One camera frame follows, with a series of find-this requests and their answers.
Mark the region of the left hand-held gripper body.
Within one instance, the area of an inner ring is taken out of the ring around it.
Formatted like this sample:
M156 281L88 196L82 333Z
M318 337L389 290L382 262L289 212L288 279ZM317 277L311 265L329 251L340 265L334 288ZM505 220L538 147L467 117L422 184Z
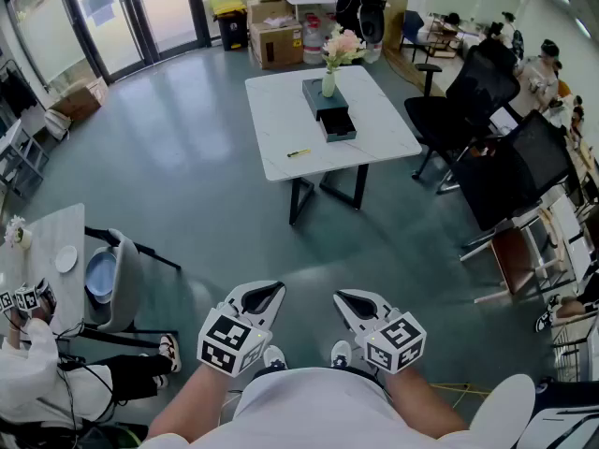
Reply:
M231 298L211 309L198 334L197 359L235 378L252 366L272 339L277 297L251 312Z

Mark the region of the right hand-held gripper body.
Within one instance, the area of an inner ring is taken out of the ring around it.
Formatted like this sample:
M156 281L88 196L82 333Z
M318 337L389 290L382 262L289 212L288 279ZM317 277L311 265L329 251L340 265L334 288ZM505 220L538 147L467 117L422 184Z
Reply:
M364 360L387 373L399 373L423 354L427 333L411 312L392 308L381 317L349 319Z

